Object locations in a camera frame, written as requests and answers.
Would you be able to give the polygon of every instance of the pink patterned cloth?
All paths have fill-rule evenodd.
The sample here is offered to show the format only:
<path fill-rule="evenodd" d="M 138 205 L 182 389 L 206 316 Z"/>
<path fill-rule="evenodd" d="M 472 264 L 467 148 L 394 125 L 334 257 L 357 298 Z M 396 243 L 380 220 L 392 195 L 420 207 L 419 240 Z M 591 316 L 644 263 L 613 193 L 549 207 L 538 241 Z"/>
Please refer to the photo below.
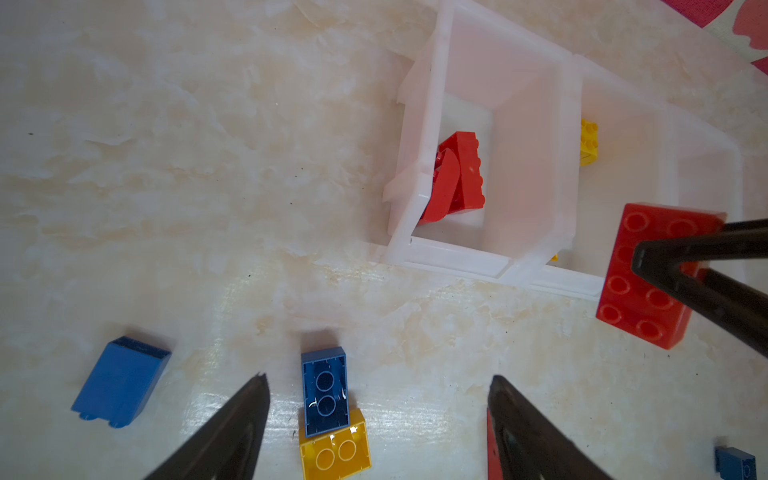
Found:
<path fill-rule="evenodd" d="M 768 0 L 662 0 L 768 74 Z"/>

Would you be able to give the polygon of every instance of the lego stud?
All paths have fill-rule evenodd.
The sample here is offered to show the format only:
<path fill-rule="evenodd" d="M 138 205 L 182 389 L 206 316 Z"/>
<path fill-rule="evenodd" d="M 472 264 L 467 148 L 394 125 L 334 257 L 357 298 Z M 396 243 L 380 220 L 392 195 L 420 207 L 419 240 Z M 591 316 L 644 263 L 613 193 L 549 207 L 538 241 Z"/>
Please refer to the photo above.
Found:
<path fill-rule="evenodd" d="M 330 395 L 322 397 L 317 403 L 317 412 L 324 417 L 332 414 L 334 410 L 336 410 L 336 400 Z"/>
<path fill-rule="evenodd" d="M 629 293 L 631 287 L 625 278 L 614 275 L 608 279 L 608 289 L 617 295 L 624 295 L 625 293 Z"/>
<path fill-rule="evenodd" d="M 622 262 L 629 263 L 632 261 L 632 257 L 634 257 L 634 248 L 626 246 L 619 247 L 618 250 L 616 250 L 616 256 Z"/>
<path fill-rule="evenodd" d="M 650 218 L 642 212 L 633 212 L 624 217 L 621 224 L 630 232 L 637 233 L 645 230 L 650 225 Z"/>
<path fill-rule="evenodd" d="M 600 307 L 600 319 L 611 325 L 619 323 L 621 320 L 621 312 L 613 305 L 603 305 Z"/>
<path fill-rule="evenodd" d="M 673 220 L 667 225 L 667 234 L 670 237 L 692 237 L 699 231 L 699 227 L 694 222 L 687 218 L 679 218 Z"/>
<path fill-rule="evenodd" d="M 323 449 L 315 457 L 315 466 L 318 470 L 327 470 L 333 467 L 333 462 L 336 460 L 336 456 L 331 449 Z"/>
<path fill-rule="evenodd" d="M 641 320 L 635 326 L 637 336 L 649 342 L 655 342 L 664 336 L 664 329 L 650 320 Z"/>
<path fill-rule="evenodd" d="M 317 376 L 315 384 L 320 392 L 327 392 L 333 387 L 333 374 L 331 372 L 322 372 Z"/>
<path fill-rule="evenodd" d="M 339 447 L 339 460 L 348 462 L 357 453 L 357 445 L 352 440 L 345 440 Z"/>
<path fill-rule="evenodd" d="M 674 303 L 669 295 L 655 288 L 648 290 L 645 300 L 659 310 L 666 310 Z"/>

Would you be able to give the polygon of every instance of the red lego brick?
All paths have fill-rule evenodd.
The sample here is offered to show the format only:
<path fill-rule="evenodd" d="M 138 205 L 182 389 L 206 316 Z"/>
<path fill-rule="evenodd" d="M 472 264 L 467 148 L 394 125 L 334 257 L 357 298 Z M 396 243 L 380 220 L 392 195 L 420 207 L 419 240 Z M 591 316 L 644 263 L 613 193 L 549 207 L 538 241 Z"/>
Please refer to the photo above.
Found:
<path fill-rule="evenodd" d="M 438 222 L 448 215 L 460 174 L 458 158 L 452 151 L 445 149 L 437 154 L 435 173 L 432 175 L 432 196 L 418 225 Z"/>
<path fill-rule="evenodd" d="M 663 349 L 677 345 L 683 339 L 691 310 L 632 273 L 634 249 L 645 240 L 717 233 L 724 221 L 725 214 L 714 212 L 627 204 L 596 317 Z M 696 276 L 699 263 L 684 263 L 680 269 Z"/>
<path fill-rule="evenodd" d="M 480 158 L 478 157 L 477 136 L 471 131 L 457 131 L 440 144 L 438 151 L 449 148 L 456 153 L 462 169 L 458 186 L 451 202 L 449 214 L 465 210 L 477 210 L 485 206 L 480 176 Z"/>
<path fill-rule="evenodd" d="M 502 460 L 498 456 L 498 445 L 496 445 L 496 435 L 493 432 L 490 410 L 485 410 L 485 417 L 488 423 L 488 480 L 504 480 Z"/>

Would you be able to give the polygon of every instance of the lego brick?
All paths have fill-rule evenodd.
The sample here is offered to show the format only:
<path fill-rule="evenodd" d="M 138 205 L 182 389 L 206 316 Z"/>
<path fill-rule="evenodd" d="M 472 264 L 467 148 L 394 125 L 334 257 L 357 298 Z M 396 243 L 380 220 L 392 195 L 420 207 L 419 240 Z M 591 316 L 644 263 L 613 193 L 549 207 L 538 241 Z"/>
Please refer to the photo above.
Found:
<path fill-rule="evenodd" d="M 170 352 L 122 336 L 109 342 L 72 405 L 83 420 L 119 429 L 144 410 Z"/>
<path fill-rule="evenodd" d="M 715 448 L 715 471 L 723 480 L 757 480 L 755 455 L 734 447 Z"/>
<path fill-rule="evenodd" d="M 581 119 L 581 163 L 583 167 L 598 159 L 598 125 Z"/>
<path fill-rule="evenodd" d="M 673 300 L 632 273 L 634 248 L 645 240 L 690 237 L 722 230 L 725 214 L 627 204 L 621 215 L 611 262 L 596 317 L 663 349 L 685 334 L 690 308 Z M 696 276 L 698 263 L 685 263 L 683 273 Z"/>
<path fill-rule="evenodd" d="M 458 158 L 453 151 L 446 148 L 437 154 L 435 173 L 432 177 L 432 196 L 419 220 L 419 225 L 438 222 L 448 215 L 460 173 Z"/>
<path fill-rule="evenodd" d="M 346 354 L 338 346 L 301 356 L 306 436 L 349 426 Z"/>
<path fill-rule="evenodd" d="M 477 136 L 470 131 L 457 131 L 440 144 L 438 151 L 446 148 L 453 150 L 458 158 L 461 175 L 451 202 L 449 214 L 460 211 L 477 210 L 485 206 L 480 176 L 480 158 L 478 157 Z"/>
<path fill-rule="evenodd" d="M 308 439 L 299 429 L 304 480 L 340 480 L 371 468 L 366 420 L 359 409 L 349 427 Z"/>

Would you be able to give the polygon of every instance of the stacked lego bricks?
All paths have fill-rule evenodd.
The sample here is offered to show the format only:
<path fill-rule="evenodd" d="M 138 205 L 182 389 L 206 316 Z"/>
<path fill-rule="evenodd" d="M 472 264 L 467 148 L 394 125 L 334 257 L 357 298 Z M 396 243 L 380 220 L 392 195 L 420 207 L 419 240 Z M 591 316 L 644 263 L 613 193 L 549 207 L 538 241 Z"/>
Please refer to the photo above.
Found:
<path fill-rule="evenodd" d="M 349 410 L 341 347 L 301 356 L 304 427 L 299 449 L 305 480 L 340 480 L 371 468 L 366 420 Z"/>
<path fill-rule="evenodd" d="M 635 247 L 646 240 L 692 237 L 723 229 L 725 214 L 627 204 L 605 276 L 596 317 L 663 349 L 685 334 L 691 310 L 632 273 Z M 683 273 L 696 276 L 699 263 L 684 263 Z"/>
<path fill-rule="evenodd" d="M 467 131 L 457 131 L 439 145 L 432 175 L 432 196 L 419 225 L 485 206 L 478 146 L 477 136 Z"/>

